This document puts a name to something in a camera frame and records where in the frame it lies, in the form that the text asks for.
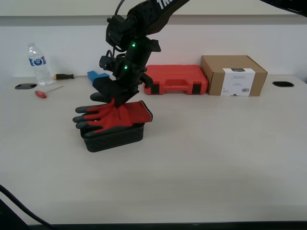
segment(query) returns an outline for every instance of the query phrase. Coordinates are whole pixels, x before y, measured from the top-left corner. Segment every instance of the black plastic basket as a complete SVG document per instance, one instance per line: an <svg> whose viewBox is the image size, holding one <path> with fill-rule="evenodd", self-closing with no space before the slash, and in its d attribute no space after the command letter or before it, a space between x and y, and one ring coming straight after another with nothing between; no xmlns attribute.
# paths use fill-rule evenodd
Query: black plastic basket
<svg viewBox="0 0 307 230"><path fill-rule="evenodd" d="M144 125L145 123L135 124L124 131L105 134L96 138L84 138L85 133L90 130L81 129L81 137L86 144L87 150L90 152L99 152L141 141L144 136Z"/></svg>

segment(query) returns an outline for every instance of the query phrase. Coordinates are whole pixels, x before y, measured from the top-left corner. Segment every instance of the cardboard box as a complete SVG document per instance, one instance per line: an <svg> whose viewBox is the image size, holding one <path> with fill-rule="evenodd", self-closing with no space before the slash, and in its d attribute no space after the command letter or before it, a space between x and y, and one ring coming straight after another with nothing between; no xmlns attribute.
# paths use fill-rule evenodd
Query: cardboard box
<svg viewBox="0 0 307 230"><path fill-rule="evenodd" d="M201 68L214 96L260 96L268 75L249 56L202 56Z"/></svg>

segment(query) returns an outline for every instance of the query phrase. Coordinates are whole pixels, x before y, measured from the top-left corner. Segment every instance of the blue block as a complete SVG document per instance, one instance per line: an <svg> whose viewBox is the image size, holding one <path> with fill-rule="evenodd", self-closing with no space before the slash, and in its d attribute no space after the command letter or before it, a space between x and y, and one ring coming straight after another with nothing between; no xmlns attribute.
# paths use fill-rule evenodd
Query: blue block
<svg viewBox="0 0 307 230"><path fill-rule="evenodd" d="M104 78L104 77L110 77L110 75L106 74L106 73L103 73L103 74L98 74L96 73L95 71L90 71L90 72L87 72L87 76L88 76L88 79L93 83L94 80L96 78Z"/></svg>

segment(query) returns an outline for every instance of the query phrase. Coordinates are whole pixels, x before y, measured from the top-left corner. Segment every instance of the red tool case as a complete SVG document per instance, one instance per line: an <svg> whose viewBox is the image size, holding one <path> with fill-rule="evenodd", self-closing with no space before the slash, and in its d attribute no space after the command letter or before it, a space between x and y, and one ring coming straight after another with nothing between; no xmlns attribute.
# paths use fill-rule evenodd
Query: red tool case
<svg viewBox="0 0 307 230"><path fill-rule="evenodd" d="M153 86L146 94L164 94L184 91L186 94L205 94L208 81L198 65L149 65L146 74L153 79Z"/></svg>

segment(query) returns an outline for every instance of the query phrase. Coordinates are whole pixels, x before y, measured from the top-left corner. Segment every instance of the water bottle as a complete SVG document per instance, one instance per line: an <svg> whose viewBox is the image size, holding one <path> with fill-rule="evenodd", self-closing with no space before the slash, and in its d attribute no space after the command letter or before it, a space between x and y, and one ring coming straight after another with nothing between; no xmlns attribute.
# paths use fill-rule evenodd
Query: water bottle
<svg viewBox="0 0 307 230"><path fill-rule="evenodd" d="M29 43L28 46L28 57L38 84L41 86L52 84L53 78L47 69L46 59L43 52L35 46L34 42Z"/></svg>

